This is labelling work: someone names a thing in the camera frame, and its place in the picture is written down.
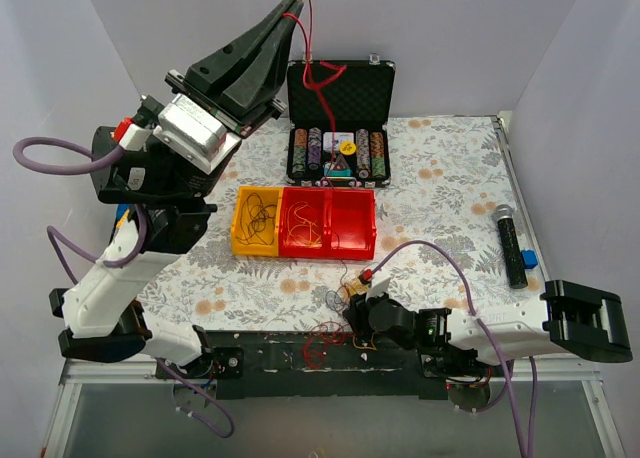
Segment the yellow plastic bin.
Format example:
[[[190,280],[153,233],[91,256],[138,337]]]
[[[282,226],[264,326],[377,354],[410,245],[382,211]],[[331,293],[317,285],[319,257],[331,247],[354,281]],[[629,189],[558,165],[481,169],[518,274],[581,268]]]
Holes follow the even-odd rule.
[[[241,186],[231,225],[231,250],[238,256],[277,257],[282,187]]]

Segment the red plastic bin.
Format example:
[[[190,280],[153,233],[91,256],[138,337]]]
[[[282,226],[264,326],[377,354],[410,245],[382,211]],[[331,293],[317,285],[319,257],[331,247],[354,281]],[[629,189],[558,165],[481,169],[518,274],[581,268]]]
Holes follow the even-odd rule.
[[[279,228],[280,257],[328,257],[328,205],[328,190],[297,187],[283,189]]]
[[[372,190],[328,191],[326,257],[366,261],[375,253],[377,228]]]

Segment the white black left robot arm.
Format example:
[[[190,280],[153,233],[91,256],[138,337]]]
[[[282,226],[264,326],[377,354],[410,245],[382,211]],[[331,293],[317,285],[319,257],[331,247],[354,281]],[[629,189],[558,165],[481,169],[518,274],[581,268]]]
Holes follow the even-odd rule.
[[[172,99],[145,96],[134,115],[94,134],[99,201],[129,211],[91,269],[52,291],[66,358],[115,363],[136,354],[164,358],[193,378],[213,355],[205,331],[145,313],[139,293],[205,234],[206,199],[242,141],[284,109],[277,95],[301,0],[282,0],[257,25],[185,73],[170,71]]]

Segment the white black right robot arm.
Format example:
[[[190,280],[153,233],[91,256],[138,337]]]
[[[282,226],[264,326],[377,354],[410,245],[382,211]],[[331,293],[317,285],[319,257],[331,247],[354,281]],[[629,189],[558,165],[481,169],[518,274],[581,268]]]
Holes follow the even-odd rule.
[[[386,337],[443,371],[469,376],[486,365],[563,352],[598,363],[633,358],[620,297],[564,280],[546,282],[538,297],[476,314],[410,311],[382,293],[352,296],[343,316],[360,339]]]

